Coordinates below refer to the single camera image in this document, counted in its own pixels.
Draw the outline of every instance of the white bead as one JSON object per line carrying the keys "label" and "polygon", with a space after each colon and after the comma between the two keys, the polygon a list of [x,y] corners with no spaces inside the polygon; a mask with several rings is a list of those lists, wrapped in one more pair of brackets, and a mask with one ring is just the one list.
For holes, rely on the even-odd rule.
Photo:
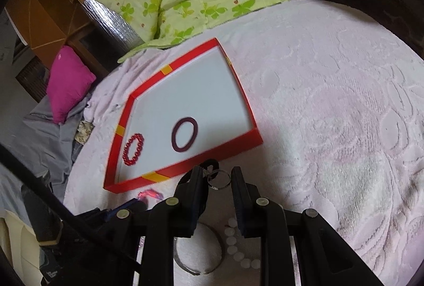
{"label": "white bead", "polygon": [[224,231],[226,236],[234,236],[236,233],[236,230],[234,230],[232,227],[227,227]]}
{"label": "white bead", "polygon": [[234,218],[228,219],[228,225],[231,227],[237,227],[237,220]]}
{"label": "white bead", "polygon": [[237,247],[235,245],[230,245],[227,249],[227,253],[234,255],[237,252]]}
{"label": "white bead", "polygon": [[251,263],[251,266],[254,270],[258,270],[261,267],[261,260],[258,260],[257,258],[254,259]]}
{"label": "white bead", "polygon": [[234,245],[237,243],[237,239],[234,236],[229,236],[226,240],[228,245]]}
{"label": "white bead", "polygon": [[237,253],[234,254],[234,259],[237,262],[240,262],[242,259],[244,259],[244,254],[238,251]]}
{"label": "white bead", "polygon": [[243,259],[241,262],[240,262],[240,265],[243,267],[243,268],[250,268],[250,259],[248,259],[248,258],[245,258],[245,259]]}

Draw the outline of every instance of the magenta cushion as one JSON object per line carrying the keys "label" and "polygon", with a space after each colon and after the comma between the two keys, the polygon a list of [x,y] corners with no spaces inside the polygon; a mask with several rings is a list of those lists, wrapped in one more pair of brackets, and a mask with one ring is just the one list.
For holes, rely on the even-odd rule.
{"label": "magenta cushion", "polygon": [[95,80],[96,76],[74,50],[64,45],[53,61],[47,85],[54,123],[66,121],[69,111],[84,98]]}

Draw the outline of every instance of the gray fabric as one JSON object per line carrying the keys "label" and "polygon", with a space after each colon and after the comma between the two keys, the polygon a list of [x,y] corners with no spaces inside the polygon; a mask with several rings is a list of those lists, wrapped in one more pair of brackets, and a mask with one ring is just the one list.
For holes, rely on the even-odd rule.
{"label": "gray fabric", "polygon": [[[50,102],[45,96],[26,115],[11,144],[11,152],[37,177],[47,176],[54,194],[63,201],[67,176],[81,150],[74,140],[82,119],[87,95],[68,114],[64,124],[54,124]],[[16,213],[30,225],[21,196],[22,183],[0,165],[0,208]]]}

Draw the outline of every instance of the bed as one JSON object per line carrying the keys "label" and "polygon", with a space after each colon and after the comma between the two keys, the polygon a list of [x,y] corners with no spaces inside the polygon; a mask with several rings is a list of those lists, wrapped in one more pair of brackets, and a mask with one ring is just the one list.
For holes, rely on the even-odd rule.
{"label": "bed", "polygon": [[[424,258],[424,62],[360,11],[289,1],[206,30],[167,50],[129,58],[98,85],[84,111],[95,129],[69,176],[74,213],[112,208],[103,179],[129,93],[163,65],[213,37],[245,90],[264,144],[224,160],[284,208],[315,208],[387,286],[408,283]],[[173,194],[179,177],[153,188]],[[229,188],[209,193],[201,221],[223,235]],[[228,255],[210,275],[175,266],[175,285],[257,285],[259,272]]]}

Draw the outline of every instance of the silver rivet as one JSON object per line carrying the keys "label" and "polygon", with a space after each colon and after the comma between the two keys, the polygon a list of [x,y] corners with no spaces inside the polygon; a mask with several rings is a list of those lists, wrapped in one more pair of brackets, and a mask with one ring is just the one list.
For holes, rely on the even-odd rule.
{"label": "silver rivet", "polygon": [[269,201],[265,197],[258,197],[256,199],[256,203],[260,206],[266,206],[269,203]]}
{"label": "silver rivet", "polygon": [[116,213],[116,216],[119,219],[125,219],[130,215],[130,211],[128,210],[119,210],[118,213]]}
{"label": "silver rivet", "polygon": [[306,214],[307,216],[309,216],[310,218],[315,218],[315,217],[318,215],[318,212],[317,212],[316,210],[314,210],[313,208],[308,208],[308,209],[305,211],[305,214]]}
{"label": "silver rivet", "polygon": [[175,206],[177,203],[180,202],[180,200],[178,200],[176,197],[169,197],[166,199],[165,202],[168,206]]}

